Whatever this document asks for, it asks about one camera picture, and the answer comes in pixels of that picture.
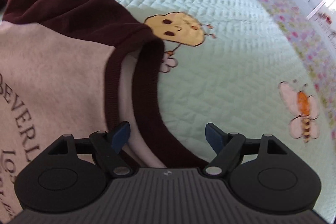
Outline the maroon and grey sweatshirt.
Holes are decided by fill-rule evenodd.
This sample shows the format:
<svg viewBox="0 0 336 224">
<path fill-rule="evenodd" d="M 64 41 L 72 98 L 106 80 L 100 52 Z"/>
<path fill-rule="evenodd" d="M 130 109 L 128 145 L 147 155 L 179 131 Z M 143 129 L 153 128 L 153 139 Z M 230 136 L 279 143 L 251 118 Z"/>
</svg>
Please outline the maroon and grey sweatshirt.
<svg viewBox="0 0 336 224">
<path fill-rule="evenodd" d="M 206 162 L 167 129 L 165 46 L 115 0 L 7 0 L 1 20 L 1 222 L 21 212 L 18 173 L 60 135 L 130 123 L 125 153 L 154 168 Z"/>
</svg>

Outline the mint quilted bee bedspread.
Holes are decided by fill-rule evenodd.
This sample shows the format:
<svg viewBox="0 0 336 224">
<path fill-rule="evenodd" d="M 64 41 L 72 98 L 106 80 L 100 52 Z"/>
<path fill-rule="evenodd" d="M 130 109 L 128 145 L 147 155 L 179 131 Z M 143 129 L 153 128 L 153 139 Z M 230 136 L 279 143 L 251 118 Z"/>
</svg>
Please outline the mint quilted bee bedspread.
<svg viewBox="0 0 336 224">
<path fill-rule="evenodd" d="M 2 223 L 335 223 L 335 62 L 298 7 L 115 1 L 164 43 L 157 97 L 169 132 L 206 166 L 208 123 L 240 133 L 241 163 L 207 176 L 144 166 L 123 146 L 131 175 L 108 177 L 91 133 L 63 134 L 18 173 L 22 209 Z"/>
</svg>

